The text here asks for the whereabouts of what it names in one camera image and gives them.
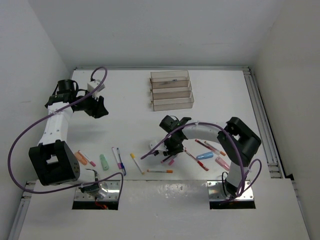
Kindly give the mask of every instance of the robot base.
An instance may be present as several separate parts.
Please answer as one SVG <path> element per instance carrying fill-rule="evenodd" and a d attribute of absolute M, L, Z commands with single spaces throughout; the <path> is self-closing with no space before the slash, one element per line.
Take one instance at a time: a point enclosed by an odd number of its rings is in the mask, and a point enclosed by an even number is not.
<path fill-rule="evenodd" d="M 95 200 L 95 197 L 87 193 L 82 193 L 77 187 L 74 193 L 72 209 L 74 210 L 101 210 L 102 208 L 95 204 L 106 205 L 106 210 L 118 210 L 119 191 L 121 182 L 119 180 L 109 180 L 102 182 L 101 189 L 104 190 L 105 196 Z"/>
<path fill-rule="evenodd" d="M 255 198 L 252 188 L 250 187 L 240 197 L 230 202 L 224 202 L 229 199 L 223 190 L 221 180 L 207 181 L 210 209 L 255 209 Z"/>

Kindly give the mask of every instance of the pink test tube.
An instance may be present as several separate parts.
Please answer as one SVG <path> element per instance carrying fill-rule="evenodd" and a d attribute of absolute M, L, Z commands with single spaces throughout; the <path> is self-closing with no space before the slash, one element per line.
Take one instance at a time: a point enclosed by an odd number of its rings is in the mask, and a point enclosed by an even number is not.
<path fill-rule="evenodd" d="M 226 171 L 229 172 L 230 166 L 229 166 L 228 163 L 226 163 L 221 157 L 218 156 L 218 157 L 215 159 L 215 161 L 216 161 L 221 167 L 223 167 Z"/>
<path fill-rule="evenodd" d="M 169 162 L 169 166 L 171 166 L 173 163 L 175 162 L 175 160 L 174 159 L 171 159 L 171 161 Z"/>

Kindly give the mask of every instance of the cable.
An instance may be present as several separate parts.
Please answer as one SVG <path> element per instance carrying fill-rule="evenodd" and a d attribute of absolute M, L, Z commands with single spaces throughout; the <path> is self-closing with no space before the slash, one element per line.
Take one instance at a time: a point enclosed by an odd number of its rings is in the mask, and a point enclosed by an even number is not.
<path fill-rule="evenodd" d="M 85 89 L 79 89 L 76 94 L 75 94 L 75 97 L 77 97 L 78 93 L 79 92 L 84 92 L 84 94 L 88 93 L 88 90 L 85 90 Z"/>
<path fill-rule="evenodd" d="M 228 197 L 226 190 L 225 190 L 225 180 L 224 180 L 224 174 L 226 174 L 228 176 L 228 173 L 226 171 L 222 172 L 221 175 L 221 179 L 222 179 L 222 189 L 223 189 L 223 193 L 226 197 Z"/>
<path fill-rule="evenodd" d="M 62 110 L 66 109 L 66 108 L 69 108 L 69 107 L 72 107 L 80 102 L 82 102 L 83 100 L 89 98 L 95 91 L 97 91 L 102 84 L 104 84 L 104 81 L 106 80 L 107 78 L 107 74 L 108 74 L 108 70 L 104 67 L 104 66 L 100 66 L 100 67 L 97 67 L 91 74 L 91 77 L 90 79 L 93 78 L 94 74 L 96 73 L 96 71 L 100 70 L 100 69 L 104 69 L 104 76 L 101 80 L 101 82 L 98 84 L 98 86 L 96 86 L 95 89 L 93 89 L 91 92 L 89 92 L 87 95 L 84 95 L 83 97 L 81 97 L 80 99 L 64 106 L 64 107 L 61 107 L 59 108 L 58 110 L 56 110 L 55 112 L 39 119 L 38 121 L 34 122 L 33 124 L 31 124 L 30 126 L 28 126 L 22 133 L 20 133 L 20 135 L 13 141 L 13 144 L 9 150 L 9 154 L 8 154 L 8 158 L 7 158 L 7 166 L 8 166 L 8 171 L 9 171 L 9 175 L 12 179 L 12 181 L 14 182 L 15 185 L 17 185 L 20 189 L 22 189 L 23 191 L 25 192 L 28 192 L 28 193 L 31 193 L 31 194 L 49 194 L 49 193 L 55 193 L 55 192 L 59 192 L 59 191 L 62 191 L 62 190 L 67 190 L 67 189 L 71 189 L 71 188 L 75 188 L 75 187 L 79 187 L 79 186 L 84 186 L 84 185 L 91 185 L 91 184 L 97 184 L 97 183 L 100 183 L 100 182 L 103 182 L 103 181 L 106 181 L 116 175 L 121 175 L 121 187 L 120 187 L 120 191 L 119 191 L 119 197 L 118 197 L 118 201 L 120 199 L 120 195 L 121 195 L 121 192 L 122 192 L 122 188 L 123 188 L 123 184 L 124 184 L 124 175 L 121 173 L 121 172 L 116 172 L 102 180 L 98 180 L 98 181 L 93 181 L 93 182 L 86 182 L 86 183 L 83 183 L 83 184 L 76 184 L 76 185 L 72 185 L 72 186 L 67 186 L 67 187 L 63 187 L 63 188 L 59 188 L 59 189 L 56 189 L 56 190 L 50 190 L 50 191 L 33 191 L 33 190 L 30 190 L 30 189 L 27 189 L 25 188 L 24 186 L 22 186 L 14 177 L 13 175 L 13 172 L 12 172 L 12 168 L 11 168 L 11 156 L 12 156 L 12 153 L 13 153 L 13 150 L 17 144 L 17 142 L 19 141 L 19 139 L 26 133 L 28 132 L 30 129 L 32 129 L 34 126 L 36 126 L 37 124 L 41 123 L 42 121 L 52 117 L 54 114 L 58 113 L 58 112 L 61 112 Z"/>
<path fill-rule="evenodd" d="M 57 89 L 58 89 L 58 84 L 55 86 L 55 89 L 51 95 L 56 95 Z"/>
<path fill-rule="evenodd" d="M 262 170 L 262 162 L 261 162 L 260 159 L 255 159 L 255 160 L 253 160 L 253 161 L 250 163 L 250 165 L 249 165 L 249 170 L 251 170 L 251 168 L 252 168 L 252 166 L 253 166 L 253 164 L 254 164 L 255 162 L 259 162 L 259 170 L 258 170 L 258 173 L 257 173 L 256 176 L 254 177 L 254 179 L 252 180 L 252 182 L 249 184 L 249 186 L 243 191 L 243 193 L 244 193 L 245 191 L 247 191 L 249 188 L 251 188 L 251 186 L 255 183 L 255 181 L 258 179 L 258 177 L 259 177 L 259 175 L 260 175 L 260 173 L 261 173 L 261 170 Z M 250 172 L 250 171 L 247 171 L 247 172 L 245 173 L 245 177 L 246 177 L 246 178 L 247 178 L 249 172 Z M 223 175 L 224 175 L 224 173 L 226 173 L 226 172 L 224 171 L 224 172 L 222 173 L 222 187 L 223 187 L 223 192 L 224 192 L 224 194 L 226 195 L 225 187 L 224 187 L 224 180 L 223 180 Z M 239 196 L 231 197 L 231 198 L 229 198 L 229 199 L 227 199 L 227 200 L 221 201 L 220 204 L 230 203 L 230 202 L 232 202 L 233 200 L 235 200 L 237 197 L 239 197 Z"/>
<path fill-rule="evenodd" d="M 95 201 L 94 201 L 94 204 L 95 204 L 96 206 L 98 206 L 98 207 L 100 207 L 100 208 L 104 209 L 104 210 L 108 208 L 108 207 L 107 207 L 107 205 L 100 204 L 100 203 L 98 203 L 98 202 L 97 202 L 97 200 L 95 200 Z"/>
<path fill-rule="evenodd" d="M 75 95 L 77 95 L 79 92 L 79 84 L 75 80 L 72 80 L 72 82 L 75 84 Z"/>
<path fill-rule="evenodd" d="M 179 121 L 179 118 L 177 118 L 176 116 L 171 115 L 170 117 L 174 117 L 176 120 Z"/>
<path fill-rule="evenodd" d="M 192 125 L 196 125 L 196 124 L 199 124 L 199 125 L 207 125 L 207 126 L 212 126 L 212 127 L 215 127 L 215 128 L 218 128 L 220 131 L 222 131 L 226 138 L 228 139 L 228 141 L 231 143 L 234 151 L 235 151 L 235 154 L 236 154 L 236 157 L 238 159 L 238 163 L 239 163 L 239 166 L 240 166 L 240 170 L 241 170 L 241 177 L 242 177 L 242 181 L 240 181 L 240 185 L 238 187 L 238 191 L 239 191 L 239 195 L 237 195 L 237 197 L 241 196 L 243 194 L 243 190 L 245 189 L 245 170 L 244 170 L 244 165 L 242 163 L 242 160 L 241 160 L 241 156 L 240 156 L 240 153 L 239 153 L 239 150 L 236 146 L 236 144 L 234 143 L 234 141 L 232 140 L 231 136 L 229 135 L 229 133 L 224 130 L 221 126 L 217 125 L 217 124 L 214 124 L 214 123 L 210 123 L 210 122 L 191 122 L 191 123 L 187 123 L 185 125 L 181 125 L 179 127 L 177 127 L 175 130 L 173 130 L 172 132 L 168 133 L 164 139 L 162 139 L 153 149 L 151 149 L 147 154 L 143 155 L 141 157 L 141 159 L 144 159 L 146 158 L 147 156 L 151 155 L 153 153 L 154 150 L 157 149 L 157 147 L 159 147 L 165 140 L 167 140 L 172 134 L 174 134 L 176 131 L 179 131 L 180 129 L 183 129 L 183 128 L 186 128 L 186 127 L 189 127 L 189 126 L 192 126 Z"/>

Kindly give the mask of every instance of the red wire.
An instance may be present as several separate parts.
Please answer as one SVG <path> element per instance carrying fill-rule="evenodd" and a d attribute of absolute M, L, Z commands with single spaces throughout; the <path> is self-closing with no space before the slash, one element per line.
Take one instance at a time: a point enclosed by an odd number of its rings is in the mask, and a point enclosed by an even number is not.
<path fill-rule="evenodd" d="M 108 208 L 107 205 L 100 204 L 100 203 L 98 203 L 97 201 L 95 201 L 94 204 L 95 204 L 96 206 L 102 208 L 102 209 L 107 209 L 107 208 Z"/>

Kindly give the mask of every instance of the test tube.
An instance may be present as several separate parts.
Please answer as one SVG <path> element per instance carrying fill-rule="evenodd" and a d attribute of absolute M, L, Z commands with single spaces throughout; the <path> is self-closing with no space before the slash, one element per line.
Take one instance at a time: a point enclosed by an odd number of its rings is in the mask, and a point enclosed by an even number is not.
<path fill-rule="evenodd" d="M 216 163 L 218 163 L 221 167 L 223 167 L 226 171 L 230 170 L 230 166 L 228 163 L 226 163 L 221 157 L 217 157 L 215 159 Z"/>
<path fill-rule="evenodd" d="M 193 160 L 195 160 L 200 165 L 200 167 L 202 167 L 206 171 L 209 171 L 209 168 L 207 168 L 202 162 L 196 159 L 190 152 L 188 152 L 186 149 L 184 150 L 184 152 L 188 154 Z"/>
<path fill-rule="evenodd" d="M 216 149 L 214 146 L 212 146 L 210 143 L 208 143 L 207 141 L 204 141 L 205 144 L 208 145 L 208 147 L 212 148 L 211 151 L 214 152 L 215 154 L 217 155 L 222 155 L 222 156 L 225 156 L 226 153 L 224 151 L 219 151 L 218 149 Z"/>
<path fill-rule="evenodd" d="M 162 173 L 162 174 L 172 174 L 174 171 L 172 170 L 147 170 L 148 173 Z"/>

